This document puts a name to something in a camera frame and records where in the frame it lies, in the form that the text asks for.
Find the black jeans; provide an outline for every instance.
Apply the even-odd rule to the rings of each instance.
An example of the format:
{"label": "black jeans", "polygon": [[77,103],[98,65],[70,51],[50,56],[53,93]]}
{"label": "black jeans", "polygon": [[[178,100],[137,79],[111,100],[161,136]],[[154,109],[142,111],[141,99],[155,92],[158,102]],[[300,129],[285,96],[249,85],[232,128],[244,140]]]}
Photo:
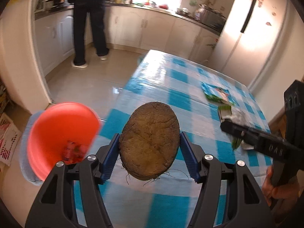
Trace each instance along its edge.
{"label": "black jeans", "polygon": [[74,2],[74,47],[75,65],[83,65],[85,60],[85,28],[87,13],[90,13],[93,42],[98,56],[107,55],[109,49],[105,42],[104,0],[75,0]]}

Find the blue gripper pad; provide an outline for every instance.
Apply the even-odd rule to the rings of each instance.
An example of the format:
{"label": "blue gripper pad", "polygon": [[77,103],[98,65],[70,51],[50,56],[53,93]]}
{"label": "blue gripper pad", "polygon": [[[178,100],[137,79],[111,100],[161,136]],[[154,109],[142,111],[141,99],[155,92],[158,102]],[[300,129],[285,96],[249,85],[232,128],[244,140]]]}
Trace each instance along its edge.
{"label": "blue gripper pad", "polygon": [[201,170],[201,160],[205,154],[203,149],[198,145],[192,144],[185,132],[180,133],[179,146],[190,177],[192,177],[196,183],[199,183],[201,178],[199,174]]}
{"label": "blue gripper pad", "polygon": [[108,148],[105,148],[103,153],[103,158],[100,160],[101,168],[102,168],[102,175],[101,179],[103,182],[110,179],[114,166],[116,164],[118,154],[119,154],[119,134],[115,134],[112,138]]}

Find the white cabinet door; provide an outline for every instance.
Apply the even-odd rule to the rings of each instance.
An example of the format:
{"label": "white cabinet door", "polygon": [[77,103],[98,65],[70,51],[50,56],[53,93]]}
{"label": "white cabinet door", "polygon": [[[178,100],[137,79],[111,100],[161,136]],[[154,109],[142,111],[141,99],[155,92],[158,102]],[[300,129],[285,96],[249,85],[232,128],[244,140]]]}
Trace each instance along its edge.
{"label": "white cabinet door", "polygon": [[217,35],[202,28],[189,60],[208,66],[208,62],[206,60],[211,56],[214,49],[212,45],[215,46],[217,39]]}
{"label": "white cabinet door", "polygon": [[146,11],[124,7],[118,18],[115,43],[139,48]]}
{"label": "white cabinet door", "polygon": [[121,15],[122,9],[120,7],[106,7],[104,15],[104,30],[106,42],[115,44],[115,36],[117,30],[118,19]]}
{"label": "white cabinet door", "polygon": [[175,17],[148,11],[145,19],[140,48],[165,51]]}
{"label": "white cabinet door", "polygon": [[60,62],[62,62],[74,53],[72,10],[58,14],[58,31],[62,53]]}
{"label": "white cabinet door", "polygon": [[200,30],[200,26],[176,19],[165,52],[188,59]]}
{"label": "white cabinet door", "polygon": [[87,14],[87,22],[85,26],[85,45],[91,43],[93,41],[92,29],[91,29],[91,20],[90,14]]}
{"label": "white cabinet door", "polygon": [[44,76],[60,63],[62,56],[57,29],[57,13],[35,21],[38,55]]}

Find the red bowl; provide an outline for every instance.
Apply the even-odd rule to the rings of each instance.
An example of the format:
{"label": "red bowl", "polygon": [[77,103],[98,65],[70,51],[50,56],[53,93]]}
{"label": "red bowl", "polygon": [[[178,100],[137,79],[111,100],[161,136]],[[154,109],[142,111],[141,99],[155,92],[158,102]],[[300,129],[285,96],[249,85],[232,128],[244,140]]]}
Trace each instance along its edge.
{"label": "red bowl", "polygon": [[68,141],[82,144],[89,150],[98,133],[97,114],[79,103],[54,105],[35,121],[28,137],[27,157],[34,173],[45,180],[54,165],[63,160]]}

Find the blue checkered tablecloth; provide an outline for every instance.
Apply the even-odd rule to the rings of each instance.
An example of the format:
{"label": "blue checkered tablecloth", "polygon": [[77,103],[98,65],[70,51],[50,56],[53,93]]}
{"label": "blue checkered tablecloth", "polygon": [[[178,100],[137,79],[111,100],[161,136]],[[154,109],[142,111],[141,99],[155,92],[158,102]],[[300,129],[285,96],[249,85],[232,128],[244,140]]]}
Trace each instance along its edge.
{"label": "blue checkered tablecloth", "polygon": [[[193,143],[222,162],[234,164],[243,160],[261,186],[271,159],[252,150],[232,151],[230,138],[220,130],[217,106],[206,99],[201,82],[229,89],[237,101],[236,106],[246,112],[251,125],[269,132],[262,111],[244,85],[189,60],[152,50],[118,96],[89,154],[107,145],[115,133],[121,133],[136,108],[159,101],[170,105],[180,130],[186,131]],[[168,172],[170,175],[163,174],[160,179],[145,184],[128,176],[121,161],[117,161],[111,179],[100,185],[115,228],[187,227],[201,184],[189,177],[180,150]],[[75,182],[74,193],[78,221],[86,225],[78,182]],[[225,193],[226,182],[222,181],[214,225],[222,222]]]}

